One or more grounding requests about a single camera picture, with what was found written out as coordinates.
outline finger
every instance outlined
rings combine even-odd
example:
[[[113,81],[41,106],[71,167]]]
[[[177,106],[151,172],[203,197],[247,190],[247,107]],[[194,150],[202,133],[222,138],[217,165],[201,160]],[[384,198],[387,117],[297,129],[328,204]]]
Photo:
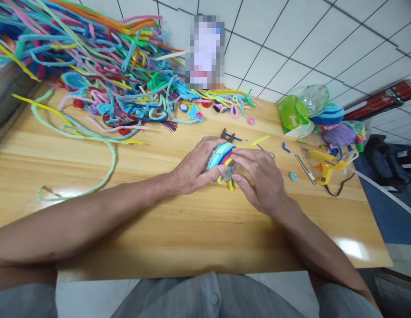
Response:
[[[213,138],[213,139],[208,139],[204,142],[200,142],[194,149],[195,153],[198,156],[198,159],[205,159],[208,160],[210,157],[210,154],[213,152],[213,150],[220,144],[224,144],[226,140],[221,139],[221,138]]]
[[[244,167],[251,177],[254,179],[255,183],[257,183],[258,180],[265,178],[264,172],[261,170],[259,164],[255,161],[249,160],[248,158],[245,158],[244,156],[241,155],[235,155],[232,153],[230,156],[234,162],[239,163],[242,167]]]
[[[261,170],[266,175],[274,173],[275,168],[277,169],[275,160],[270,155],[270,153],[265,150],[236,148],[236,150],[234,149],[233,153],[235,153],[236,155],[241,155],[243,157],[248,158],[251,161],[258,163]]]
[[[235,148],[233,149],[233,153],[237,155],[244,156],[249,160],[255,162],[268,162],[272,165],[275,164],[273,157],[270,155],[270,152],[260,149],[243,149],[243,148]]]
[[[203,187],[206,184],[217,180],[223,173],[225,173],[227,170],[227,167],[225,165],[218,165],[215,166],[213,168],[211,168],[210,170],[208,170],[207,172],[204,172],[202,174],[200,174],[197,178],[196,178],[196,185],[198,187]]]
[[[246,198],[252,205],[258,202],[257,192],[249,180],[242,174],[233,174],[232,179],[241,188],[242,192],[245,194]]]
[[[227,142],[227,140],[222,139],[220,137],[216,137],[216,136],[207,136],[201,139],[201,141],[198,143],[198,145],[200,144],[205,144],[207,141],[213,141],[213,140],[220,140],[220,143],[225,143]]]

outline fingernail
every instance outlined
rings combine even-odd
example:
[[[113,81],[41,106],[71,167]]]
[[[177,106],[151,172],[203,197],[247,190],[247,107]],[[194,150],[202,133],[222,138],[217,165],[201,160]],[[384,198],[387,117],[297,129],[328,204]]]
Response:
[[[224,166],[224,165],[220,165],[220,166],[217,166],[217,167],[219,168],[220,173],[224,173],[224,172],[226,172],[226,170],[227,170],[227,167]]]

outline wooden table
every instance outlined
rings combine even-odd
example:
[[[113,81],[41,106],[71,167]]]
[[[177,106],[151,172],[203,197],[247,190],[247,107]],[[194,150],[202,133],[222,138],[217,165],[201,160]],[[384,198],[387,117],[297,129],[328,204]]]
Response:
[[[47,89],[42,86],[37,95]],[[64,95],[64,91],[56,91],[45,103],[57,107]],[[238,147],[270,135],[261,146],[276,155],[287,193],[313,222],[344,250],[355,267],[391,266],[358,177],[347,182],[337,198],[312,185],[294,157],[296,153],[303,156],[303,145],[283,135],[275,105],[260,103],[263,110],[245,110],[247,116],[255,117],[253,126],[242,116],[236,120],[212,108],[202,109],[204,123],[180,124],[172,134],[161,124],[150,125],[149,131],[133,137],[144,145],[118,145],[118,166],[106,187],[171,171],[203,136],[219,136],[223,128],[248,140],[235,141]],[[65,111],[97,131],[85,120],[87,112],[72,106]],[[57,116],[39,112],[62,126]],[[184,118],[185,114],[178,112],[178,116]],[[305,141],[319,144],[316,136]],[[292,153],[282,149],[282,142]],[[40,186],[62,196],[77,195],[97,185],[110,164],[106,145],[59,135],[42,126],[27,107],[0,145],[0,227],[49,204],[36,200]],[[298,175],[298,181],[289,179],[290,172]],[[345,177],[335,172],[331,189],[335,191]],[[88,252],[61,264],[60,269],[59,280],[63,281],[194,276],[212,270],[259,273],[303,267],[287,247],[282,229],[256,211],[239,188],[229,192],[224,185],[209,184],[194,194],[174,197],[149,209]]]

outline green bag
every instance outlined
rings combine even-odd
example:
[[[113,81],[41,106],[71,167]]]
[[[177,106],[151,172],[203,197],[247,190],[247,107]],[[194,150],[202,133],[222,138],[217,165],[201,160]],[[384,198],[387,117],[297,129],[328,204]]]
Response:
[[[303,138],[314,129],[313,122],[307,116],[306,106],[296,95],[287,96],[279,104],[279,114],[286,136]]]

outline yellow glue gun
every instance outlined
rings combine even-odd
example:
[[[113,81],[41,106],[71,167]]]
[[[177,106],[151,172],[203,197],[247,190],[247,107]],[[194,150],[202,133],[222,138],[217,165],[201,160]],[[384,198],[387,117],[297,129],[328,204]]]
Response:
[[[317,180],[317,184],[319,185],[324,186],[329,183],[334,169],[342,171],[349,165],[349,163],[343,160],[338,161],[334,156],[327,154],[325,152],[309,149],[304,150],[307,151],[308,155],[310,155],[318,162],[320,162],[320,165],[316,167],[318,170],[321,170],[322,172],[321,178]]]

